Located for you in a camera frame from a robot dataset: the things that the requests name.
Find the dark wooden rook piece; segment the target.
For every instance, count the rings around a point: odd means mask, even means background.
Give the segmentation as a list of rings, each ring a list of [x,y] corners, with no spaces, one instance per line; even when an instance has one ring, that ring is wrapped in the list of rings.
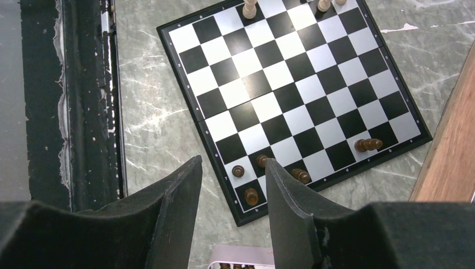
[[[244,197],[245,202],[251,207],[255,206],[259,202],[258,193],[254,188],[248,188],[244,193]]]

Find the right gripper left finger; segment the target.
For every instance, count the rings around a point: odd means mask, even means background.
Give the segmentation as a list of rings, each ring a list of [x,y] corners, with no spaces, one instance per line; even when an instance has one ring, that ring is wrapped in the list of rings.
[[[2,268],[187,268],[202,184],[197,155],[98,210],[1,203]]]

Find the dark wooden bishop piece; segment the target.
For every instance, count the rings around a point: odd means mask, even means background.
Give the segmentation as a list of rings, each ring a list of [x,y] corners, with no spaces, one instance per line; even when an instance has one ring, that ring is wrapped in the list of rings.
[[[358,152],[373,151],[381,148],[382,146],[382,140],[377,138],[360,139],[354,144],[355,150]]]

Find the light wooden bishop piece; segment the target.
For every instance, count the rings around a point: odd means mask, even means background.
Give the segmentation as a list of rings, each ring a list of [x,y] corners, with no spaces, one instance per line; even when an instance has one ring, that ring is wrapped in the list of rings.
[[[244,0],[244,6],[243,6],[243,16],[251,20],[253,19],[256,14],[257,14],[257,0]]]

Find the dark wooden pawn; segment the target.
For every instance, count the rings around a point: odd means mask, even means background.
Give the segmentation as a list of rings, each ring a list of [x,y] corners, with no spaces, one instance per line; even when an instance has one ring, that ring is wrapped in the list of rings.
[[[267,155],[261,154],[257,157],[257,165],[260,168],[265,168],[266,167],[266,161],[268,159]]]
[[[231,172],[234,177],[241,178],[245,174],[245,169],[241,165],[235,165]]]

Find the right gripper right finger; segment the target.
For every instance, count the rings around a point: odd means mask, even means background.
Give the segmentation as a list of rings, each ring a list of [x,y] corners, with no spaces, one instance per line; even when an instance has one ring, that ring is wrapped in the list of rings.
[[[474,204],[341,206],[266,160],[276,268],[473,268]]]

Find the dark wooden knight piece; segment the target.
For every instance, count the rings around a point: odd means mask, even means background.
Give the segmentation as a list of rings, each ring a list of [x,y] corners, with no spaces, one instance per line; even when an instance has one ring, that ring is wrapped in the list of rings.
[[[291,175],[302,184],[308,184],[311,181],[309,173],[300,168],[293,169]]]

